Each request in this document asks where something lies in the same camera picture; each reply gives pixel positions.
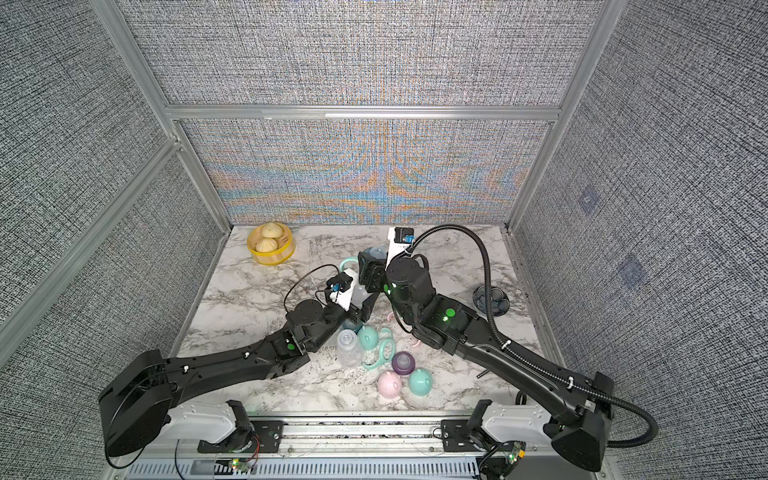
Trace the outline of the clear baby bottle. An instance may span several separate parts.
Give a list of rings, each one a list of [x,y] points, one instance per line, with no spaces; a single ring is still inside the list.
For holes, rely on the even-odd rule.
[[[364,285],[355,284],[352,289],[350,304],[361,308],[363,303],[371,296]]]

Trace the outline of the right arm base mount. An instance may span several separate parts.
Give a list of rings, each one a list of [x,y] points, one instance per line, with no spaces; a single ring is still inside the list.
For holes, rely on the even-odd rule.
[[[479,428],[470,428],[468,420],[444,419],[438,430],[443,450],[448,453],[487,452],[498,444]]]

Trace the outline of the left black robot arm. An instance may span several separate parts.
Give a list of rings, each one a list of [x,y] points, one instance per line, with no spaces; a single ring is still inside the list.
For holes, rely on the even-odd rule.
[[[291,374],[350,320],[370,319],[376,296],[348,308],[315,299],[286,314],[284,326],[263,339],[219,353],[165,358],[155,349],[138,355],[100,393],[105,455],[138,451],[168,424],[169,411],[200,395],[247,381]]]

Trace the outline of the dark teal nipple collar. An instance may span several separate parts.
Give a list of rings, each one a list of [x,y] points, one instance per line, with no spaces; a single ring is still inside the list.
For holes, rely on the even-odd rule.
[[[386,246],[370,247],[366,249],[365,252],[376,259],[386,259],[388,255]]]

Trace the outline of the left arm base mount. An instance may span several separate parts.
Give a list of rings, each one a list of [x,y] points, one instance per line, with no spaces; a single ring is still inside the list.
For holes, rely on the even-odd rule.
[[[282,441],[285,423],[282,420],[252,420],[251,426],[236,429],[219,443],[201,440],[197,452],[201,454],[277,453]]]

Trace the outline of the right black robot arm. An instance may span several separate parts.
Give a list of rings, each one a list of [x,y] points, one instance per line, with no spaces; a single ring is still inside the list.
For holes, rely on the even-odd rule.
[[[358,265],[360,285],[385,294],[411,335],[516,386],[549,413],[540,430],[557,454],[583,470],[601,469],[613,420],[610,377],[588,378],[507,338],[472,308],[437,293],[429,269],[412,257],[387,261],[366,250]]]

